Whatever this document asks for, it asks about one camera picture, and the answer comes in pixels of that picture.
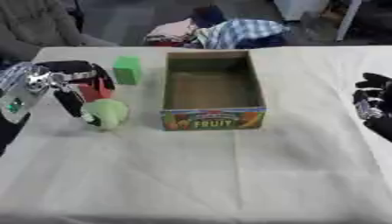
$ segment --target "fruit illustration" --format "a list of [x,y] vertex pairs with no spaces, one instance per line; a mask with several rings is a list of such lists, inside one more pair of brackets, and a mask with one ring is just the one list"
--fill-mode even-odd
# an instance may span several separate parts
[[182,120],[178,122],[178,126],[182,129],[182,130],[187,130],[189,129],[189,127],[191,126],[191,123],[188,120]]
[[240,121],[244,121],[245,123],[243,123],[240,128],[245,129],[255,127],[258,122],[263,118],[263,115],[264,113],[245,112],[240,119]]
[[168,122],[166,124],[166,128],[168,130],[177,130],[179,128],[179,126],[175,122]]

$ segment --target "white table surface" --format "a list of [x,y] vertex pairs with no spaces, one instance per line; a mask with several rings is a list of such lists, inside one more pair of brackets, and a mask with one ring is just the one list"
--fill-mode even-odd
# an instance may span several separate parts
[[165,54],[176,51],[186,50],[44,49],[35,61],[107,69],[137,56],[142,82],[118,87],[130,114],[113,132],[41,101],[0,159],[0,223],[392,221],[391,143],[351,104],[362,73],[392,75],[392,47],[254,50],[269,109],[261,129],[165,132]]

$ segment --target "open box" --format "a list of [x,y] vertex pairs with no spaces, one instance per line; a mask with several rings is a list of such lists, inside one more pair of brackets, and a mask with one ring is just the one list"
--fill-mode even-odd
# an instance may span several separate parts
[[168,54],[161,111],[166,130],[255,129],[265,111],[248,52]]

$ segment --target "checkered fabric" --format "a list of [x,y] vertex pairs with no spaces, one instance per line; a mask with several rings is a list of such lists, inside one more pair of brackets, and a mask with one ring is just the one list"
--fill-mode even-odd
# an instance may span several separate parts
[[261,39],[287,32],[288,27],[273,21],[233,19],[209,29],[196,31],[206,49],[235,49],[244,39]]

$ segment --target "green cube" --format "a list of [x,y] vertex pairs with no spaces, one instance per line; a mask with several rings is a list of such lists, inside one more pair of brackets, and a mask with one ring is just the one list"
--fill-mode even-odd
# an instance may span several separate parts
[[113,65],[118,84],[136,85],[142,77],[139,58],[118,57]]

